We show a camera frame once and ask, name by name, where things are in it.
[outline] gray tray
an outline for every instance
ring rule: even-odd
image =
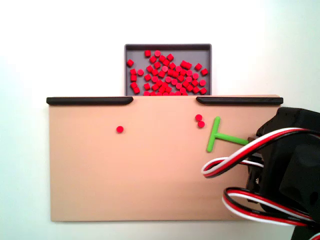
[[[149,62],[149,57],[145,57],[145,50],[151,51],[151,56],[155,54],[155,50],[161,51],[161,54],[165,57],[169,54],[174,56],[173,62],[176,66],[180,66],[182,60],[189,62],[192,64],[190,70],[194,73],[199,74],[198,80],[204,79],[206,81],[206,85],[204,86],[207,90],[205,95],[211,95],[211,86],[212,86],[212,68],[211,68],[211,55],[212,55],[212,47],[211,44],[126,44],[124,46],[124,58],[125,58],[125,95],[126,96],[143,96],[145,88],[144,84],[149,83],[150,86],[154,84],[151,80],[146,81],[145,75],[148,74],[147,66],[152,65]],[[132,67],[127,66],[127,61],[131,59],[134,61]],[[201,69],[206,68],[208,70],[208,74],[206,76],[202,76],[200,71],[195,70],[195,66],[197,63],[202,65]],[[137,76],[136,84],[140,88],[140,93],[135,94],[132,88],[130,87],[131,79],[130,79],[130,70],[135,69],[138,71],[139,69],[143,69],[143,76]],[[172,84],[169,84],[172,90],[177,91],[176,87]],[[194,94],[193,92],[187,92],[188,95],[198,95],[200,96],[200,92]]]

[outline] pile of red pegs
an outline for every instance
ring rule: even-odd
[[[202,76],[208,74],[206,68],[202,69],[200,63],[192,69],[192,64],[187,61],[182,61],[179,65],[174,63],[175,57],[170,53],[168,56],[161,54],[159,50],[154,51],[152,55],[150,50],[144,51],[144,56],[149,58],[151,63],[144,71],[143,69],[135,68],[130,69],[130,87],[134,94],[139,94],[140,89],[136,83],[137,76],[143,77],[146,83],[144,87],[144,96],[186,96],[188,93],[194,93],[195,95],[200,93],[205,95],[207,89],[205,88],[206,81],[204,79],[199,80],[200,71]],[[134,66],[134,61],[129,59],[127,66],[131,68]]]

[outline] cable bundle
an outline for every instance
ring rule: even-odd
[[[279,139],[296,135],[310,134],[316,138],[320,138],[320,133],[304,128],[288,127],[272,131],[265,134],[254,141],[243,146],[229,157],[219,157],[207,162],[201,169],[201,173],[206,178],[217,177],[230,170],[237,164],[254,166],[263,168],[263,161],[245,160],[247,157],[256,153],[260,149],[278,141]],[[260,204],[271,207],[279,212],[263,212],[246,207],[236,202],[232,197],[240,197],[258,202]],[[223,191],[222,202],[232,213],[253,221],[262,223],[278,224],[282,226],[318,226],[306,212],[284,206],[269,198],[263,197],[256,192],[249,191],[240,187],[228,187]],[[313,236],[310,240],[320,240],[320,233]]]

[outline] wooden panel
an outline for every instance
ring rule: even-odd
[[[237,220],[221,198],[224,188],[245,186],[247,167],[201,174],[207,161],[241,147],[217,139],[206,152],[214,118],[221,117],[220,133],[247,139],[278,107],[203,105],[195,96],[50,106],[51,220]]]

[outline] white background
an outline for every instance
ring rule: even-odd
[[[50,221],[46,97],[122,96],[125,44],[194,43],[212,44],[213,94],[320,112],[318,0],[0,1],[0,239],[290,239],[252,222]]]

